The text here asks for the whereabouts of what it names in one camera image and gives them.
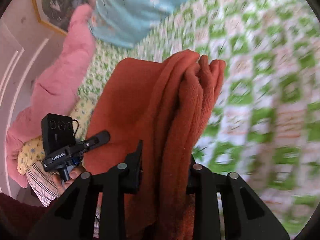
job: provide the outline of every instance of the bed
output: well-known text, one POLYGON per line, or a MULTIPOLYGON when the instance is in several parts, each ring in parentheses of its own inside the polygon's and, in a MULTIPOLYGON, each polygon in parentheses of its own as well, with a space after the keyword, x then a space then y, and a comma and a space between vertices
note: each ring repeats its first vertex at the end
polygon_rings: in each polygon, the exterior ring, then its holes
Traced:
POLYGON ((238 172, 294 238, 320 197, 319 27, 306 0, 189 0, 133 49, 98 40, 78 95, 93 109, 126 57, 162 62, 191 49, 225 60, 193 155, 214 172, 238 172))

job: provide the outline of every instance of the black clip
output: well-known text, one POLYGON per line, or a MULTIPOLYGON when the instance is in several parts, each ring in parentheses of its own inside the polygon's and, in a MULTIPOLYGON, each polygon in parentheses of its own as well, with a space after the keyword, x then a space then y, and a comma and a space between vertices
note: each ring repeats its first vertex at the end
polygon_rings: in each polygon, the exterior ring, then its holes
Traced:
POLYGON ((29 240, 92 240, 99 193, 103 193, 99 239, 126 239, 124 194, 139 190, 142 141, 108 172, 82 173, 31 230, 29 240))
POLYGON ((196 194, 193 240, 221 239, 218 192, 226 240, 290 239, 271 210, 237 173, 212 173, 191 157, 186 193, 196 194))

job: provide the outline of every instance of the orange towel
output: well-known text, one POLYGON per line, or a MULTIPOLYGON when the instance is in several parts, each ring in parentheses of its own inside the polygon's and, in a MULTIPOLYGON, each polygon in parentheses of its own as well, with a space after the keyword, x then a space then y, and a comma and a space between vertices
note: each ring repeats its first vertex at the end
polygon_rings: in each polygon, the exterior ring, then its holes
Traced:
POLYGON ((108 130, 108 144, 84 155, 92 174, 108 171, 143 140, 137 195, 125 196, 126 230, 139 239, 154 224, 154 239, 192 239, 194 212, 186 196, 192 148, 223 83, 225 62, 190 50, 163 63, 119 62, 97 103, 87 137, 108 130))

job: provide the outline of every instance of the black handle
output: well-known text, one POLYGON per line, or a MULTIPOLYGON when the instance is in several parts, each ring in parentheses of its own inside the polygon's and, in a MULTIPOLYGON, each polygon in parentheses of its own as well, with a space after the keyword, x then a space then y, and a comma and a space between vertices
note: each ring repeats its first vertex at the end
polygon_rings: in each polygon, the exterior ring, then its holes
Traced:
POLYGON ((64 182, 66 182, 70 179, 69 172, 68 172, 67 168, 58 169, 58 172, 59 172, 60 178, 63 179, 64 182))

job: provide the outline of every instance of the finger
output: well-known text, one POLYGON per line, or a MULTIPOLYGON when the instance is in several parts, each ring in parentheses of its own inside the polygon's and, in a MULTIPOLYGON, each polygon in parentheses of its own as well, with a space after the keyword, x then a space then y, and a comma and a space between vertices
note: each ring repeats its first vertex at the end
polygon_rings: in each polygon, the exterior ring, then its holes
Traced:
POLYGON ((62 186, 60 176, 58 174, 54 174, 52 176, 52 180, 53 180, 54 184, 56 185, 59 194, 62 195, 64 193, 65 189, 62 186))
POLYGON ((64 188, 67 189, 75 180, 74 179, 69 179, 64 183, 64 188))
POLYGON ((69 175, 70 175, 70 178, 76 179, 83 172, 85 172, 85 168, 82 166, 77 166, 77 167, 73 168, 72 171, 70 171, 69 175))

